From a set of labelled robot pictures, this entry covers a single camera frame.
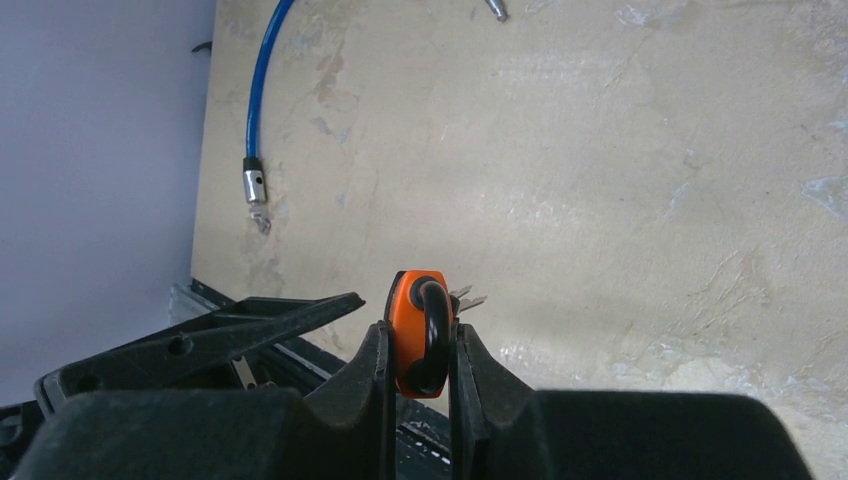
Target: concrete wall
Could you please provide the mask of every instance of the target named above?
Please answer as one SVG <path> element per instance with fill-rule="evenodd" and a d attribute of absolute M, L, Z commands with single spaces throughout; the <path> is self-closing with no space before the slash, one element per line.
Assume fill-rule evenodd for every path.
<path fill-rule="evenodd" d="M 0 405 L 167 325 L 189 276 L 214 0 L 0 2 Z"/>

